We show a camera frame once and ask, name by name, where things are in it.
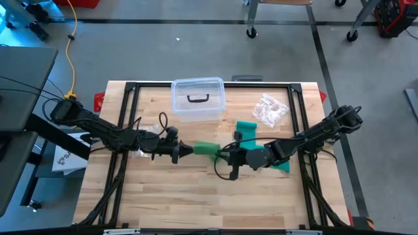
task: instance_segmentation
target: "plastic bag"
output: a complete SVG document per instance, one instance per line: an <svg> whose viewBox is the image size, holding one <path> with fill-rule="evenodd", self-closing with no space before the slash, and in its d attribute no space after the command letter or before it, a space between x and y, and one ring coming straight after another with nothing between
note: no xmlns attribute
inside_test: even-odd
<svg viewBox="0 0 418 235"><path fill-rule="evenodd" d="M159 125L139 127L139 129L149 131L149 132L152 132L152 133L155 133L155 134L160 133L160 126ZM151 153L144 153L140 149L138 149L138 151L132 151L132 158L136 159L138 157L151 157Z"/></svg>
<svg viewBox="0 0 418 235"><path fill-rule="evenodd" d="M288 111L289 108L282 102L270 95L263 94L263 98L254 107L253 115L269 127L274 127Z"/></svg>

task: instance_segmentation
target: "green object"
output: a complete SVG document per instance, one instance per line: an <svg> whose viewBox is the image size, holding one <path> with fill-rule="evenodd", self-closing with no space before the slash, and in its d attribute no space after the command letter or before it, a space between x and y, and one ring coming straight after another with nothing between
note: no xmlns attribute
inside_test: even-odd
<svg viewBox="0 0 418 235"><path fill-rule="evenodd" d="M193 153L196 155L208 155L211 158L211 160L214 162L216 159L216 153L219 150L219 148L220 148L219 144L198 141L193 146Z"/></svg>
<svg viewBox="0 0 418 235"><path fill-rule="evenodd" d="M236 122L236 131L242 133L242 140L249 140L256 138L255 130L257 128L256 123L248 122L248 121L237 121ZM255 144L255 140L245 141L241 143L241 147L246 148L248 150L253 149L263 149L264 146L258 146ZM290 172L290 164L289 162L283 163L280 166L271 166L271 168L284 170L285 172Z"/></svg>

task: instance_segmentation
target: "metal cart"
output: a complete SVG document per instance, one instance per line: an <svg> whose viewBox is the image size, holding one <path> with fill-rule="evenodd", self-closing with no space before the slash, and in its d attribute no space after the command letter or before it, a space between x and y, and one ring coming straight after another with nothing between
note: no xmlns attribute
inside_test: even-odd
<svg viewBox="0 0 418 235"><path fill-rule="evenodd" d="M50 21L48 13L37 3L47 0L0 0L0 6L5 10L6 27L15 29L10 17L13 16L17 22L26 25L42 41L48 39L49 34L40 26L39 22Z"/></svg>
<svg viewBox="0 0 418 235"><path fill-rule="evenodd" d="M249 5L248 20L247 20L247 36L251 39L257 36L257 31L254 29L255 15L257 14L257 7L259 3L282 4L282 5L310 5L312 0L243 0L244 5Z"/></svg>
<svg viewBox="0 0 418 235"><path fill-rule="evenodd" d="M346 3L347 0L335 0L335 5L337 7L342 7ZM375 9L375 7L378 5L380 0L361 0L361 4L363 5L363 8L357 15L353 26L351 26L351 30L347 33L347 41L354 42L359 37L358 30L360 28L360 25L363 24L363 22L366 20L367 16L369 16Z"/></svg>

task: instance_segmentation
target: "gray floor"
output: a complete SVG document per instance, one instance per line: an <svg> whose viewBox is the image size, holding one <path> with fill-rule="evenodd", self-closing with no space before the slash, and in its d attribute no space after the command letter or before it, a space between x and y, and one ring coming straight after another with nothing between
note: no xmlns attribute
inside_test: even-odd
<svg viewBox="0 0 418 235"><path fill-rule="evenodd" d="M44 7L52 16L72 18L66 7L51 3ZM314 0L312 8L317 21L351 22L361 4L349 1L336 8L334 1ZM240 0L101 0L96 9L76 10L79 18L158 20L245 20L247 11ZM308 15L305 7L260 5L257 20L307 21ZM72 27L72 23L50 23L45 29L52 38L44 43L23 27L10 31L3 22L0 43L58 48L49 79L67 92L71 69L64 51ZM93 94L104 91L108 80L202 76L230 80L235 74L263 75L266 81L318 82L327 92L310 26L257 25L256 29L259 35L251 40L245 36L244 25L81 23L70 52L77 70L76 93L92 110ZM397 39L381 39L376 27L362 27L359 39L349 44L345 41L348 27L320 26L318 30L338 103L363 106L364 125L349 136L349 143L369 214L378 230L415 234L418 124L403 89L417 78L414 55L418 42L405 33ZM410 32L418 35L418 27L411 27ZM54 91L50 84L46 89ZM324 107L330 112L329 100ZM40 114L39 104L35 113ZM347 207L357 214L338 145L335 152ZM21 184L28 172L30 169L25 170ZM80 181L41 182L37 192L49 193L35 196L48 207L36 214L18 208L21 184L0 218L0 231L71 223ZM18 224L21 217L30 222Z"/></svg>

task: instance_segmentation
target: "black desk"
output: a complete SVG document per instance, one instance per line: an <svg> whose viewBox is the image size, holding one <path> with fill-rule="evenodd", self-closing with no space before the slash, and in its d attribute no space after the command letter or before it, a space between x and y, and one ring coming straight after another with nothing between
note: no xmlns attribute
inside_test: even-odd
<svg viewBox="0 0 418 235"><path fill-rule="evenodd" d="M0 76L43 89L56 55L55 48L2 46L0 47ZM32 114L40 91L2 78L0 78L0 88L21 89L35 93L0 90L2 96L0 101L0 135L10 136L13 141L7 144L7 154L3 155L3 159L0 161L0 179L2 179L0 181L0 216L2 216L26 163L36 166L20 203L22 206L29 204L37 183L36 173L38 166L42 165L42 154L47 141L85 158L88 158L90 149L52 124ZM41 155L31 152L37 135L47 140Z"/></svg>
<svg viewBox="0 0 418 235"><path fill-rule="evenodd" d="M56 56L57 50L55 48L2 46L0 47L0 76L43 89ZM87 146L32 114L40 91L2 78L0 78L0 88L22 89L37 94L0 90L2 96L0 132L35 131L44 139L78 156L89 155Z"/></svg>

